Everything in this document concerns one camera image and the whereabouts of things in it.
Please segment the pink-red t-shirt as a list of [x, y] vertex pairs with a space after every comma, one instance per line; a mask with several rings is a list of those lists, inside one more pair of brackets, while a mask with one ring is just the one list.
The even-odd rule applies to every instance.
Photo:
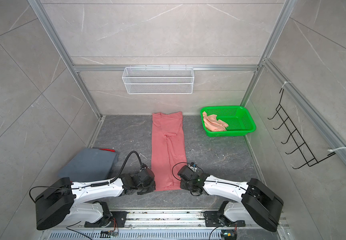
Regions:
[[186, 162], [182, 112], [153, 114], [152, 171], [156, 191], [179, 190], [177, 173]]

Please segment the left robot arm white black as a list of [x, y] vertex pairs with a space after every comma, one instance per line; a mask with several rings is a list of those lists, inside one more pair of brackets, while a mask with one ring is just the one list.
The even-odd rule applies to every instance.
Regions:
[[72, 182], [61, 178], [34, 200], [36, 228], [48, 230], [58, 225], [83, 224], [85, 228], [114, 225], [114, 217], [103, 198], [144, 195], [156, 189], [155, 175], [149, 168], [136, 174], [95, 182]]

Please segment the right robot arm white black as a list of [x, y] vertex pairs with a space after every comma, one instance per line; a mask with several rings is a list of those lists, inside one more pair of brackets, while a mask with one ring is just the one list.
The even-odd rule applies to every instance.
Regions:
[[173, 176], [180, 180], [181, 189], [196, 197], [206, 194], [227, 199], [217, 212], [221, 225], [254, 221], [267, 231], [277, 231], [284, 201], [260, 180], [233, 182], [220, 179], [204, 173], [195, 163], [185, 165]]

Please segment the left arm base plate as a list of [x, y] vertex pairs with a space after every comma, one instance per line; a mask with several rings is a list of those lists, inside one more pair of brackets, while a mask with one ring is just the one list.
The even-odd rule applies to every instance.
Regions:
[[85, 222], [85, 228], [123, 228], [126, 223], [128, 212], [111, 212], [109, 215], [104, 215], [100, 220], [95, 223]]

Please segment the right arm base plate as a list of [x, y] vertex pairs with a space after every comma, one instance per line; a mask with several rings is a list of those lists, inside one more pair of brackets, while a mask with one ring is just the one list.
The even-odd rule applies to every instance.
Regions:
[[205, 211], [203, 212], [206, 227], [245, 227], [245, 221], [239, 220], [232, 222], [218, 211]]

